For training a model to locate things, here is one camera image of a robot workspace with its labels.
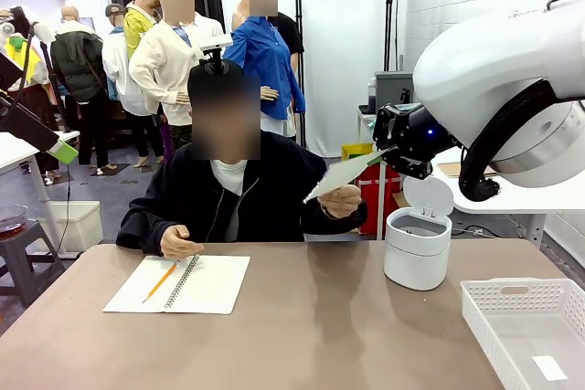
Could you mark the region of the white shirt mannequin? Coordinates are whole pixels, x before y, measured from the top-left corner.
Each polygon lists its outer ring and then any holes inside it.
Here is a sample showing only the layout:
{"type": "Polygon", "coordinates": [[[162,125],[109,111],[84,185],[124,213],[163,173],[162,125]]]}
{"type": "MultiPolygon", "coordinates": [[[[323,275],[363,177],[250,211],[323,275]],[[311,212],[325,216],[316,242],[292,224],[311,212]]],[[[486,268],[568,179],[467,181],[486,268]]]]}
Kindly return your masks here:
{"type": "Polygon", "coordinates": [[[124,9],[119,4],[106,6],[105,15],[113,29],[104,38],[102,47],[103,68],[109,87],[115,93],[124,110],[125,119],[131,127],[133,141],[138,152],[134,168],[146,165],[149,156],[146,137],[147,111],[144,98],[128,73],[128,56],[123,29],[124,9]]]}

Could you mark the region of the white storage crate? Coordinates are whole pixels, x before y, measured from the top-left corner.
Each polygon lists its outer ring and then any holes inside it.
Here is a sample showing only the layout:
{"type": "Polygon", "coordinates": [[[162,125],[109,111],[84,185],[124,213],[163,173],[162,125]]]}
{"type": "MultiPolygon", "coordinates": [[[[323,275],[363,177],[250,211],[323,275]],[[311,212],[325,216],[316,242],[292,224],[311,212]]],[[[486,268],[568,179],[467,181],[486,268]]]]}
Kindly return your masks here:
{"type": "Polygon", "coordinates": [[[67,252],[83,252],[103,240],[99,201],[53,201],[56,220],[54,246],[67,252]]]}

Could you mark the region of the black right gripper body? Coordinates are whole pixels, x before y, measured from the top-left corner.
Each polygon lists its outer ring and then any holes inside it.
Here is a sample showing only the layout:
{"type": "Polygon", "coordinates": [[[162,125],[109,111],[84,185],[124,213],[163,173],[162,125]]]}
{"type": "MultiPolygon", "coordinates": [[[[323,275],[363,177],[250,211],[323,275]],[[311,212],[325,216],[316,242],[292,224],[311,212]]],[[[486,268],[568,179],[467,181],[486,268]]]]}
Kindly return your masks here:
{"type": "Polygon", "coordinates": [[[389,106],[393,114],[390,140],[398,157],[429,163],[461,143],[421,103],[389,106]]]}

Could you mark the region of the glass vessel with amber liquid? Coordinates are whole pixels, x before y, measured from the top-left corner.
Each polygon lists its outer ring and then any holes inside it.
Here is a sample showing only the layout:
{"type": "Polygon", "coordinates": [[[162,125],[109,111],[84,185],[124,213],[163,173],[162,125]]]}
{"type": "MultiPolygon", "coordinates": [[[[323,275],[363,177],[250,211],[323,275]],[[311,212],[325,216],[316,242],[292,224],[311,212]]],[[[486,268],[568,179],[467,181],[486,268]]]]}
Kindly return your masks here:
{"type": "Polygon", "coordinates": [[[0,239],[17,234],[26,225],[27,220],[26,206],[0,206],[0,239]]]}

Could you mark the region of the person's left hand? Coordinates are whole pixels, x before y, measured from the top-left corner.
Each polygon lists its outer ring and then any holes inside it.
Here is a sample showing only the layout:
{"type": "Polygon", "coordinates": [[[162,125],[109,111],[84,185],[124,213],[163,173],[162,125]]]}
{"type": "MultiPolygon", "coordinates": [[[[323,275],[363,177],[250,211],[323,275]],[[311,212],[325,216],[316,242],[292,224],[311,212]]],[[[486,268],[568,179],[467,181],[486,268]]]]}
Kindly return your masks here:
{"type": "Polygon", "coordinates": [[[342,219],[357,211],[362,203],[362,198],[357,186],[345,184],[332,192],[321,195],[318,202],[328,216],[342,219]]]}

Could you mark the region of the blue shirt mannequin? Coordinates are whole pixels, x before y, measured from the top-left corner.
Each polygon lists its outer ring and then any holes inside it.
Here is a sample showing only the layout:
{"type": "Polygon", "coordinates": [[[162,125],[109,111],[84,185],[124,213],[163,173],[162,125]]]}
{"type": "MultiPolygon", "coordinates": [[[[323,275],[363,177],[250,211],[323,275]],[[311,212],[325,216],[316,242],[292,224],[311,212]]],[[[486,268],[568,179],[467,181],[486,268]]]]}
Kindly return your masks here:
{"type": "Polygon", "coordinates": [[[305,98],[292,64],[292,53],[269,18],[278,0],[248,0],[249,12],[232,28],[233,44],[225,58],[260,81],[261,128],[294,140],[295,116],[306,111],[305,98]]]}

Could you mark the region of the white spiral notebook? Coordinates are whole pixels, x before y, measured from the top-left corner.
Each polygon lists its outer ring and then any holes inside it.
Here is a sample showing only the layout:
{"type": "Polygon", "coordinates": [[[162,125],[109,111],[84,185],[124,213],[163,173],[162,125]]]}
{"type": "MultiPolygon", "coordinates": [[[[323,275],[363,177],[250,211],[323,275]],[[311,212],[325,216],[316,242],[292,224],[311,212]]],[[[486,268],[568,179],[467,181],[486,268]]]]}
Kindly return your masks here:
{"type": "Polygon", "coordinates": [[[157,292],[143,300],[175,260],[147,256],[104,307],[112,313],[230,315],[250,264],[249,256],[195,255],[180,262],[157,292]]]}

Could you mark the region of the torn white paper sheet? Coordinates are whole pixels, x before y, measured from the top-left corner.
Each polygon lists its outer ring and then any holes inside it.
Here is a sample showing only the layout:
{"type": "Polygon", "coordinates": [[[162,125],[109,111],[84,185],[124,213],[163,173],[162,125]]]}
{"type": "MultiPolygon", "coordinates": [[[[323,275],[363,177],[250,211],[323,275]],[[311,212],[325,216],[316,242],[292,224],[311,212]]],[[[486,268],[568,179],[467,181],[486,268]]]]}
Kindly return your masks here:
{"type": "Polygon", "coordinates": [[[303,200],[304,204],[326,195],[334,190],[349,184],[358,178],[371,164],[377,163],[388,149],[360,155],[338,163],[332,163],[325,172],[322,179],[316,184],[311,192],[303,200]]]}

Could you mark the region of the yellow jacket mannequin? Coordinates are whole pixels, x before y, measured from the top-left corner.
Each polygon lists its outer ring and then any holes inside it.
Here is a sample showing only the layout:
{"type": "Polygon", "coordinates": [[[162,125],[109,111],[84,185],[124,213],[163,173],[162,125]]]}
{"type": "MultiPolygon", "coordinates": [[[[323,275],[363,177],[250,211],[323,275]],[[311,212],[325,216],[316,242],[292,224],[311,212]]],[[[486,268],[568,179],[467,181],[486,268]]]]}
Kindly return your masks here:
{"type": "Polygon", "coordinates": [[[160,6],[160,0],[129,0],[123,18],[128,58],[132,57],[144,34],[160,20],[160,6]]]}

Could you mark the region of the flat cardboard sheet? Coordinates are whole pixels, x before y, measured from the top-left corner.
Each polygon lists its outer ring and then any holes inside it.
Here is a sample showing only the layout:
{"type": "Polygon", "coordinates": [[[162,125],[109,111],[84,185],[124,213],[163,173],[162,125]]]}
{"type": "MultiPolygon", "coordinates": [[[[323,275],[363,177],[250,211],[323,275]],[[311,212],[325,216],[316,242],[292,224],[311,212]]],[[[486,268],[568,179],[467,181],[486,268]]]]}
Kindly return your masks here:
{"type": "MultiPolygon", "coordinates": [[[[460,163],[442,163],[441,169],[442,169],[443,173],[445,175],[449,176],[450,178],[458,178],[460,176],[460,172],[462,170],[462,167],[461,167],[460,163]]],[[[496,176],[496,175],[498,175],[498,172],[495,171],[490,166],[487,166],[486,169],[484,170],[484,176],[486,176],[486,177],[491,177],[491,176],[496,176]]]]}

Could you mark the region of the orange pencil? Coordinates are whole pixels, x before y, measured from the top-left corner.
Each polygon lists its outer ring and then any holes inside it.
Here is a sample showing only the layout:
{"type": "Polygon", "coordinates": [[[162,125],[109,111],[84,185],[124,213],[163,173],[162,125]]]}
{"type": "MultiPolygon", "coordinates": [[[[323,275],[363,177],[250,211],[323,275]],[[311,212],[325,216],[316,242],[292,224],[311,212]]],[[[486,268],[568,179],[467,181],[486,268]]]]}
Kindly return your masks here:
{"type": "Polygon", "coordinates": [[[167,272],[162,276],[162,278],[160,278],[156,284],[151,288],[151,290],[147,293],[147,295],[145,296],[143,303],[145,303],[146,301],[148,301],[156,292],[157,290],[164,284],[164,282],[167,280],[167,278],[173,274],[173,272],[176,270],[176,267],[178,266],[180,260],[176,260],[173,265],[167,270],[167,272]]]}

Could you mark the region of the white lidded trash bin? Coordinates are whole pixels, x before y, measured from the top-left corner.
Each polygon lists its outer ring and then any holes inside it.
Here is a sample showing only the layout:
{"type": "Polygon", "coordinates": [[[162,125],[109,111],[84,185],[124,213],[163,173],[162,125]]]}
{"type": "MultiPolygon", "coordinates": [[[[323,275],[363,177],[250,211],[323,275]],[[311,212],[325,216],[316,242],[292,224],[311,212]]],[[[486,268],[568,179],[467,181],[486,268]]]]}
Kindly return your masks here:
{"type": "Polygon", "coordinates": [[[410,290],[433,290],[447,274],[452,190],[434,176],[424,180],[408,176],[403,193],[409,205],[387,218],[384,272],[388,279],[410,290]]]}

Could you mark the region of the large white table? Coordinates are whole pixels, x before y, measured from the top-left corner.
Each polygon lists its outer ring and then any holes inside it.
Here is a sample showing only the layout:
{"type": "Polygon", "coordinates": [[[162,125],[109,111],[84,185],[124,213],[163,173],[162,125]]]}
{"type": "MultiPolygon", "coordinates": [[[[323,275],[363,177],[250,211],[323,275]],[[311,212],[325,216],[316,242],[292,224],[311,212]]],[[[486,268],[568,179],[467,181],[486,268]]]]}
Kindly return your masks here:
{"type": "Polygon", "coordinates": [[[525,188],[497,176],[498,195],[472,202],[459,190],[458,180],[445,174],[440,165],[457,163],[457,147],[440,153],[432,160],[433,175],[452,189],[455,207],[468,214],[528,215],[530,235],[547,232],[567,250],[585,251],[585,171],[568,181],[542,188],[525,188]]]}

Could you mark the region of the person's right hand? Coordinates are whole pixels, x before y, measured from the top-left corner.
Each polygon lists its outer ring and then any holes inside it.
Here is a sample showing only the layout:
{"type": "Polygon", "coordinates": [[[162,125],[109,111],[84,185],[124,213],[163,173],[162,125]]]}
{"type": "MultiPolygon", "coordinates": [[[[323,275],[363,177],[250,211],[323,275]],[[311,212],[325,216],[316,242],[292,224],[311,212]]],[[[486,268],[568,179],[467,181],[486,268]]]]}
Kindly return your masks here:
{"type": "Polygon", "coordinates": [[[163,233],[160,241],[163,256],[169,259],[183,259],[202,252],[204,245],[190,239],[186,226],[173,225],[163,233]]]}

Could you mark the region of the white work table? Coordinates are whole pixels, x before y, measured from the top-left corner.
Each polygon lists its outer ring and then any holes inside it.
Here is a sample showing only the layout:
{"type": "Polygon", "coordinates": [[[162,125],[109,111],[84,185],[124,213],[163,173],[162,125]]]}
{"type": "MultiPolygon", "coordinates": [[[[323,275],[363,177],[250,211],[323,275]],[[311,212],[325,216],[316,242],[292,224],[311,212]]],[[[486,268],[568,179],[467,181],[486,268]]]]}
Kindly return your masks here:
{"type": "Polygon", "coordinates": [[[35,155],[38,149],[29,143],[16,138],[8,132],[0,132],[0,171],[5,168],[11,168],[22,162],[28,162],[31,169],[32,180],[37,191],[37,196],[42,205],[45,219],[48,225],[48,237],[54,248],[58,248],[58,256],[61,259],[73,260],[80,253],[68,252],[60,243],[60,234],[57,229],[57,219],[51,207],[51,200],[48,196],[45,180],[41,175],[35,155]]]}

